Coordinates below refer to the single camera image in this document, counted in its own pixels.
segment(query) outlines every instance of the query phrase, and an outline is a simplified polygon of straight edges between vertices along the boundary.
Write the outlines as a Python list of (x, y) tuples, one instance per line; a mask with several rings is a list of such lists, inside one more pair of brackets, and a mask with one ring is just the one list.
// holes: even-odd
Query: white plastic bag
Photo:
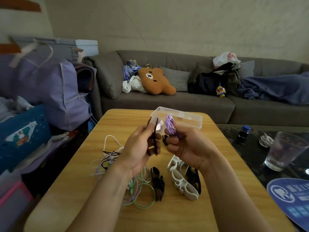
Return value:
[(142, 93), (147, 93), (141, 84), (141, 79), (139, 76), (132, 76), (129, 81), (122, 82), (122, 92), (129, 93), (131, 90), (137, 90)]
[(216, 58), (214, 58), (213, 62), (214, 62), (214, 67), (218, 68), (228, 62), (240, 63), (241, 61), (237, 59), (236, 54), (231, 53), (231, 52), (224, 52), (220, 56), (217, 56)]

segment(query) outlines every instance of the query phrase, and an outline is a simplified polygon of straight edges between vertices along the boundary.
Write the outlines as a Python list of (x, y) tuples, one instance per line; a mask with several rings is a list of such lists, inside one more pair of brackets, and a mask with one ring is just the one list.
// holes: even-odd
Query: brown bear plush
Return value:
[(141, 78), (143, 87), (148, 93), (164, 93), (167, 95), (176, 93), (176, 89), (169, 84), (168, 79), (164, 77), (163, 71), (160, 68), (142, 67), (138, 70), (138, 75)]

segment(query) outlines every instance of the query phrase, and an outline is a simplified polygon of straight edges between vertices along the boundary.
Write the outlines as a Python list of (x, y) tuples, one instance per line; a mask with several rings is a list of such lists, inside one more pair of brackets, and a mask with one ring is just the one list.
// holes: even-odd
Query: white clip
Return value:
[(184, 165), (184, 162), (181, 159), (179, 159), (177, 156), (173, 155), (171, 161), (168, 164), (168, 170), (172, 171), (172, 170), (175, 170), (179, 167), (179, 169), (181, 171), (181, 167), (183, 165)]
[(179, 159), (177, 156), (173, 156), (171, 161), (168, 164), (168, 170), (171, 173), (172, 182), (179, 192), (184, 194), (189, 200), (198, 199), (198, 191), (190, 183), (183, 178), (183, 176), (178, 172), (177, 167), (180, 168), (184, 165), (184, 162)]

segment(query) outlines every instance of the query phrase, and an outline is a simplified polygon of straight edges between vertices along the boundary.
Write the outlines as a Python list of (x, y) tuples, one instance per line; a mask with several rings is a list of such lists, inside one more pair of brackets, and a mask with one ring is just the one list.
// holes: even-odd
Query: wooden table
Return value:
[[(124, 145), (138, 125), (147, 123), (151, 113), (149, 110), (109, 110), (29, 216), (25, 232), (65, 231), (96, 184), (96, 176), (90, 176), (95, 171), (95, 165), (91, 162), (102, 157), (105, 137), (113, 135)], [(203, 115), (202, 132), (228, 159), (242, 185), (273, 230), (294, 231), (288, 218), (211, 118), (206, 114), (200, 114)], [(162, 146), (161, 154), (152, 156), (148, 162), (149, 167), (159, 168), (165, 179), (162, 202), (156, 202), (149, 209), (139, 209), (134, 205), (123, 206), (115, 231), (218, 231), (202, 176), (200, 175), (202, 193), (199, 199), (188, 200), (171, 181), (167, 165), (172, 154)], [(106, 150), (117, 149), (116, 141), (108, 137)], [(137, 200), (141, 204), (149, 204), (153, 200), (152, 191), (147, 186), (143, 187)]]

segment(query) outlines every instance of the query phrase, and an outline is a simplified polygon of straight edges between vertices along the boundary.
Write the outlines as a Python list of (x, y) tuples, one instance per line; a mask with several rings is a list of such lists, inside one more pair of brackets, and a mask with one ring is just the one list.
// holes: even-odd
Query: hand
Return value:
[(209, 157), (219, 153), (218, 148), (197, 129), (180, 126), (176, 122), (174, 122), (174, 128), (184, 137), (182, 139), (167, 137), (167, 150), (199, 171), (206, 169)]
[[(148, 148), (154, 145), (153, 140), (148, 140), (155, 129), (155, 125), (139, 126), (128, 138), (125, 147), (114, 164), (122, 164), (123, 167), (132, 171), (132, 177), (138, 175), (144, 168), (150, 156), (147, 153)], [(161, 152), (161, 135), (156, 133), (157, 153)], [(149, 149), (150, 155), (155, 154), (155, 148)]]

